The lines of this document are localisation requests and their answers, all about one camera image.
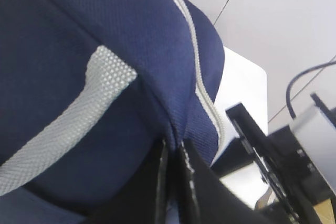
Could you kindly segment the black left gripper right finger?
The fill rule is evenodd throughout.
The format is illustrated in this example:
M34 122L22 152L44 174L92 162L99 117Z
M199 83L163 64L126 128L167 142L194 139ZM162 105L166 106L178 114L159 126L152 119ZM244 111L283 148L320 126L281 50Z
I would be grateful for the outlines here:
M178 147L180 223L262 223L211 171L191 140Z

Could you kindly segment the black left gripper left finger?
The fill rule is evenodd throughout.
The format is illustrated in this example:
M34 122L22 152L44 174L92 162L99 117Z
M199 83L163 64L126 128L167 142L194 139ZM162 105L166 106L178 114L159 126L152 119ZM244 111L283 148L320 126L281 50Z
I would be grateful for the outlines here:
M165 223L167 163L165 140L154 142L132 178L86 223Z

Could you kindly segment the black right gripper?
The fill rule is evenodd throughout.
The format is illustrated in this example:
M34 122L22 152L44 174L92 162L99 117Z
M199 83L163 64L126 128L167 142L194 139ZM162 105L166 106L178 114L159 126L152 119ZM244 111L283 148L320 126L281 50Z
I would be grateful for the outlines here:
M289 219L322 223L314 206L335 199L335 194L289 126L266 137L242 103L227 109L226 114Z

